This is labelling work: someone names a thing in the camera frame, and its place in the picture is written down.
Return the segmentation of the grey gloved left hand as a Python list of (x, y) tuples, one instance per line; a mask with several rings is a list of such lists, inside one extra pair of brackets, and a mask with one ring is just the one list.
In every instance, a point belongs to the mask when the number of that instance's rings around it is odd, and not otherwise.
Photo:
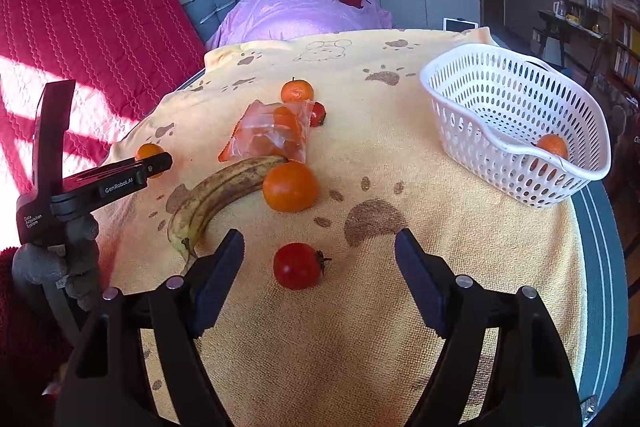
[(100, 292), (99, 223), (91, 215), (66, 223), (66, 242), (70, 247), (59, 255), (35, 244), (17, 249), (12, 261), (14, 287), (29, 308), (44, 313), (48, 309), (42, 285), (66, 279), (64, 291), (89, 311)]

